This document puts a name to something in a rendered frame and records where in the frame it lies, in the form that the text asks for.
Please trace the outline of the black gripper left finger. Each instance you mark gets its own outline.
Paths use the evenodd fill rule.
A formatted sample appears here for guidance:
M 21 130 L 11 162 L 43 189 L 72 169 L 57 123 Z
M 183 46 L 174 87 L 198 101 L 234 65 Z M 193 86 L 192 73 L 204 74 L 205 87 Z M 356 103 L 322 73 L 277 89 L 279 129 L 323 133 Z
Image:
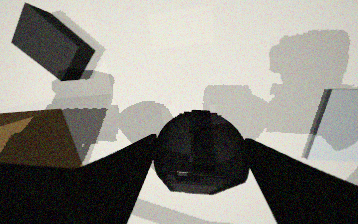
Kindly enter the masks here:
M 58 210 L 67 224 L 127 224 L 156 134 L 78 168 L 0 163 L 0 204 Z

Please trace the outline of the dark grey controller unit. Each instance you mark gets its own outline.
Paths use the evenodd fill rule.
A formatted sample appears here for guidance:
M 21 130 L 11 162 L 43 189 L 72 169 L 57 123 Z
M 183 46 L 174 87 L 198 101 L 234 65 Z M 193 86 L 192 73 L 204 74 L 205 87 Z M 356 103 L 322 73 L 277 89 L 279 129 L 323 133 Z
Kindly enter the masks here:
M 209 110 L 184 111 L 160 131 L 153 152 L 157 176 L 170 190 L 215 195 L 246 183 L 247 145 L 234 125 Z

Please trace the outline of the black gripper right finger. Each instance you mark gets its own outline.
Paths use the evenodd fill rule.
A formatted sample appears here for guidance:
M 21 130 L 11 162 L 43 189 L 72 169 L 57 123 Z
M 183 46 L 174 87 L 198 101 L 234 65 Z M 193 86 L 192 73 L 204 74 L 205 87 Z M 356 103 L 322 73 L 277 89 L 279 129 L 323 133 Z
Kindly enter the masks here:
M 250 169 L 277 224 L 358 224 L 358 185 L 246 138 Z

